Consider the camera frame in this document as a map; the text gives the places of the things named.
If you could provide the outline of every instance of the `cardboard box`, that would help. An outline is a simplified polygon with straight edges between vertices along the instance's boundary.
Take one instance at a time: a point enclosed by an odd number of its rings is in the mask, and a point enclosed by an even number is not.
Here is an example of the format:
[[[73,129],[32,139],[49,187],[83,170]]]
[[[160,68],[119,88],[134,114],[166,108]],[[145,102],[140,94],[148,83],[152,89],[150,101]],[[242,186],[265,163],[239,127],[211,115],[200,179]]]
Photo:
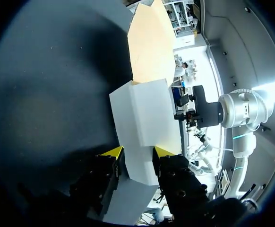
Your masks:
[[[128,31],[130,62],[135,83],[174,79],[175,35],[161,0],[139,4]]]

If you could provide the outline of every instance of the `cable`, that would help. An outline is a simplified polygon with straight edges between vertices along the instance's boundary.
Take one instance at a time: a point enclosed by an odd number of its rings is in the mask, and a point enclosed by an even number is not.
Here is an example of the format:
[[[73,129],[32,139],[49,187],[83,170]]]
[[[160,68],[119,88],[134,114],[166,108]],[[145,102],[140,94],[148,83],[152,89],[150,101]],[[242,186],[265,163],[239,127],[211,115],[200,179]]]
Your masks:
[[[154,220],[153,218],[149,217],[147,214],[144,213],[144,215],[156,222],[156,220]]]
[[[215,148],[215,149],[218,149],[218,150],[227,150],[227,151],[232,151],[233,152],[233,149],[229,149],[229,148],[218,148],[218,147],[215,147],[215,146],[212,146],[212,144],[210,144],[210,140],[208,139],[207,137],[207,129],[205,130],[205,140],[207,141],[207,143],[212,147],[212,148]]]
[[[146,222],[142,217],[141,217],[141,219],[147,224],[147,225],[150,225],[148,222]]]
[[[260,124],[259,124],[258,126],[256,126],[256,128],[255,128],[255,129],[251,128],[248,124],[246,124],[246,127],[247,127],[250,131],[256,131],[256,130],[258,130],[258,129],[259,129]]]
[[[252,207],[254,208],[255,211],[259,210],[257,203],[252,199],[245,199],[244,201],[242,201],[242,203],[245,205],[248,205],[248,203],[249,203],[252,205]]]

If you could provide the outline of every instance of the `white robotic arm segment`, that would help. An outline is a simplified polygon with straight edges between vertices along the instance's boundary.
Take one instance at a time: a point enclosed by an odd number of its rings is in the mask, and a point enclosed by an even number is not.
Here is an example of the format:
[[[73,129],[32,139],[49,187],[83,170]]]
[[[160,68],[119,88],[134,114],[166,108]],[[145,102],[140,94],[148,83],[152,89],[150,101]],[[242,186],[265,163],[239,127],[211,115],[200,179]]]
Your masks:
[[[256,136],[253,132],[260,123],[267,122],[274,108],[274,103],[264,91],[247,89],[235,90],[220,96],[223,107],[221,125],[232,128],[233,155],[236,158],[235,168],[230,185],[224,194],[225,198],[238,198],[247,172],[248,157],[256,147]]]

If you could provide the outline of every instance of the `white cardboard box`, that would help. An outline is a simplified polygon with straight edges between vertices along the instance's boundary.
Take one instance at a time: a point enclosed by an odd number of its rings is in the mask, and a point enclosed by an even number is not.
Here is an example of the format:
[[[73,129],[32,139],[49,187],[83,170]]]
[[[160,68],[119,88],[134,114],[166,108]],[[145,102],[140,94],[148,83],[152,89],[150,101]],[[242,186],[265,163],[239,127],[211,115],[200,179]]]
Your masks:
[[[158,146],[181,153],[180,129],[174,120],[165,79],[133,85],[132,81],[110,94],[114,123],[131,179],[157,185],[152,149]]]

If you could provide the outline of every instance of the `screw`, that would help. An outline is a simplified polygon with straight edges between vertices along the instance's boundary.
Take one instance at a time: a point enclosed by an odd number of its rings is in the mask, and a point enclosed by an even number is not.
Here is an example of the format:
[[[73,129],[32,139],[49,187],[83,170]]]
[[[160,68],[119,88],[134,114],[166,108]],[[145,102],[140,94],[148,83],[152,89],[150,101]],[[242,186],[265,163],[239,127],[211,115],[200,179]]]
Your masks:
[[[175,176],[175,172],[169,172],[169,176]]]
[[[178,192],[177,192],[177,196],[179,196],[179,197],[185,197],[186,196],[186,192],[185,191],[183,191],[183,190],[179,190]]]

